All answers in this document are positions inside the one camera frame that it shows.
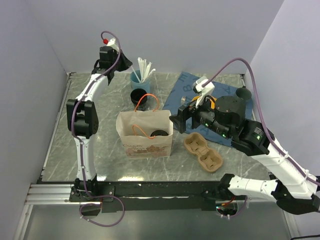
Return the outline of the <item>aluminium frame rail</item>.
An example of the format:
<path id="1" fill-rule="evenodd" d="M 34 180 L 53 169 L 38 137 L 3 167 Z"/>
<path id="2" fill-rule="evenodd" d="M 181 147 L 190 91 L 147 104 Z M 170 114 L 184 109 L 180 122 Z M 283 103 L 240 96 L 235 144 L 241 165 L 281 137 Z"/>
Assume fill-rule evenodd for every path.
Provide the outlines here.
<path id="1" fill-rule="evenodd" d="M 69 201 L 72 184 L 31 184 L 25 205 L 64 205 Z"/>

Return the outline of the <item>wrapped white straws bundle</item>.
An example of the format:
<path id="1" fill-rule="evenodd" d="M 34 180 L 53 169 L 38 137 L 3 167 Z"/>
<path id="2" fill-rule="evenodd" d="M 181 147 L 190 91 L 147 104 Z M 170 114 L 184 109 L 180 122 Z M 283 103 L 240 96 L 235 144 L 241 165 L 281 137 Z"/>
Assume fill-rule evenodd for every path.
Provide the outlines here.
<path id="1" fill-rule="evenodd" d="M 145 81 L 147 78 L 149 78 L 155 71 L 155 68 L 152 68 L 152 62 L 147 62 L 146 59 L 142 59 L 141 57 L 137 58 L 138 67 L 140 70 L 140 82 Z"/>

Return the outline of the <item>brown cardboard cup carrier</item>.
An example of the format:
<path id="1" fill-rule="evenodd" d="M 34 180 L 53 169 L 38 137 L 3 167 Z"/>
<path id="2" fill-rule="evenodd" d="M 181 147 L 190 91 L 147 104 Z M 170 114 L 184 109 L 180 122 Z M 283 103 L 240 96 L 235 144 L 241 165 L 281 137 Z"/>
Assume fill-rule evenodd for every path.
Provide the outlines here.
<path id="1" fill-rule="evenodd" d="M 198 163 L 201 167 L 209 172 L 216 172 L 223 165 L 223 158 L 213 148 L 208 146 L 207 140 L 199 133 L 189 134 L 183 141 L 185 149 L 197 156 Z"/>

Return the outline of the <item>brown paper takeout bag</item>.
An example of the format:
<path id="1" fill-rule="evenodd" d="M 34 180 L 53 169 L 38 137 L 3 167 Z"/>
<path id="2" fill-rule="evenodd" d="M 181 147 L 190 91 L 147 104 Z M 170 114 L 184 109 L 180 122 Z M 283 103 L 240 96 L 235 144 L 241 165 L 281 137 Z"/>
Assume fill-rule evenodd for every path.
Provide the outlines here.
<path id="1" fill-rule="evenodd" d="M 116 118 L 115 127 L 128 158 L 169 157 L 172 151 L 173 123 L 169 110 L 122 111 Z M 164 130 L 168 136 L 150 137 L 155 130 Z"/>

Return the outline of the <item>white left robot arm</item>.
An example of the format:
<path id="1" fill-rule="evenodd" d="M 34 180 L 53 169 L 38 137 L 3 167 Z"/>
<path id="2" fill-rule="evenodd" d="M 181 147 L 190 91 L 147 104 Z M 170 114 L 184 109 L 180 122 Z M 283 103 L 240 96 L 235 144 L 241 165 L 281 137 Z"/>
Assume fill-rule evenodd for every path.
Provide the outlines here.
<path id="1" fill-rule="evenodd" d="M 74 188 L 87 201 L 94 201 L 99 195 L 94 164 L 94 141 L 99 129 L 95 101 L 111 83 L 115 72 L 125 71 L 132 64 L 120 47 L 100 47 L 99 59 L 93 66 L 87 85 L 76 98 L 66 102 L 67 127 L 75 141 L 77 153 Z"/>

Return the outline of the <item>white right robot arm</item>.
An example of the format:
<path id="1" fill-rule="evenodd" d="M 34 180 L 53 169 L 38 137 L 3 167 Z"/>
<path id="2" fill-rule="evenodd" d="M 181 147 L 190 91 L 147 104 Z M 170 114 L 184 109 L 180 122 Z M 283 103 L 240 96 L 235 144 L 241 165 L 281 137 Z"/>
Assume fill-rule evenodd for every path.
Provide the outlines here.
<path id="1" fill-rule="evenodd" d="M 320 180 L 302 169 L 280 146 L 273 133 L 258 121 L 245 117 L 246 101 L 239 97 L 222 96 L 211 108 L 210 97 L 196 105 L 192 101 L 178 108 L 169 119 L 180 132 L 186 131 L 186 121 L 191 119 L 195 129 L 203 125 L 219 136 L 230 139 L 231 146 L 264 165 L 273 175 L 271 180 L 243 178 L 226 173 L 211 195 L 217 200 L 235 196 L 260 198 L 274 202 L 293 215 L 319 212 Z"/>

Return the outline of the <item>blue alphabet placemat cloth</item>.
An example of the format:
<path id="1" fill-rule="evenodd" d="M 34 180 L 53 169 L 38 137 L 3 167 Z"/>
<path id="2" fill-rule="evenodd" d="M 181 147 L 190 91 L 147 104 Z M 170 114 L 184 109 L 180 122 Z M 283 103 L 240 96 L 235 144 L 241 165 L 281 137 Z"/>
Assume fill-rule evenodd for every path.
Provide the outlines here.
<path id="1" fill-rule="evenodd" d="M 181 72 L 170 94 L 168 95 L 166 102 L 164 103 L 163 109 L 169 110 L 171 114 L 175 115 L 178 111 L 178 108 L 181 106 L 182 97 L 186 97 L 187 103 L 191 102 L 191 100 L 196 96 L 192 86 L 193 83 L 198 79 L 199 77 L 196 75 L 184 71 Z M 211 95 L 216 99 L 223 96 L 234 96 L 236 90 L 244 86 L 243 79 L 239 74 L 227 76 L 219 75 L 212 82 L 215 88 Z M 230 139 L 225 139 L 202 125 L 196 129 L 191 129 L 191 124 L 192 120 L 188 119 L 186 121 L 185 131 L 187 134 L 199 133 L 208 141 L 227 147 L 231 146 Z"/>

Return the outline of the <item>silver fork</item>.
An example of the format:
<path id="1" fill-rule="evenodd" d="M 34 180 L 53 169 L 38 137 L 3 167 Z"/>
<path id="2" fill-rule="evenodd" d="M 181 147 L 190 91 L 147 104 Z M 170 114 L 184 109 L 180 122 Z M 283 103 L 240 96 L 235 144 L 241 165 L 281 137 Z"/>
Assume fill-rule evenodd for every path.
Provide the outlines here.
<path id="1" fill-rule="evenodd" d="M 184 105 L 186 103 L 186 96 L 182 96 L 180 104 Z"/>

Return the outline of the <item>dark green mug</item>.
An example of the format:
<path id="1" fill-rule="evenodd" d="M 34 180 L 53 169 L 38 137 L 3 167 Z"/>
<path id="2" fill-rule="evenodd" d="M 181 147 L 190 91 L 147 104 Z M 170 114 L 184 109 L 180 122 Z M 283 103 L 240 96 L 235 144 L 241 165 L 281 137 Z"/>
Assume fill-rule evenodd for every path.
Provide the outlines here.
<path id="1" fill-rule="evenodd" d="M 252 93 L 246 86 L 242 86 L 236 89 L 234 96 L 243 101 L 249 101 L 252 98 Z"/>

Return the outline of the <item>orange dotted plate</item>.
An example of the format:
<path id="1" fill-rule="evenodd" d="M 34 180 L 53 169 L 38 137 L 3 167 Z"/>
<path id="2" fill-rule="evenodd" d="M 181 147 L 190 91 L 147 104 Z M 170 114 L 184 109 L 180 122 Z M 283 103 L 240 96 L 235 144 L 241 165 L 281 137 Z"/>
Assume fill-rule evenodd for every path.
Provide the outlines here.
<path id="1" fill-rule="evenodd" d="M 215 103 L 216 103 L 216 98 L 211 96 L 211 95 L 208 95 L 205 97 L 204 99 L 204 103 L 210 107 L 211 109 L 214 109 L 215 108 Z"/>

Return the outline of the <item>blue straw holder cup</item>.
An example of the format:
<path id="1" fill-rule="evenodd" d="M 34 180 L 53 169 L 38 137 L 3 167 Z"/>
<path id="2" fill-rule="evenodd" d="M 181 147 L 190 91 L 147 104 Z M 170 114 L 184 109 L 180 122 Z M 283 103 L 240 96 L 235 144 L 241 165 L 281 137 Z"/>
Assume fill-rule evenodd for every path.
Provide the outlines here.
<path id="1" fill-rule="evenodd" d="M 151 78 L 148 77 L 144 81 L 139 81 L 141 78 L 140 70 L 133 70 L 130 74 L 130 84 L 133 90 L 135 89 L 143 89 L 147 93 L 151 93 Z"/>

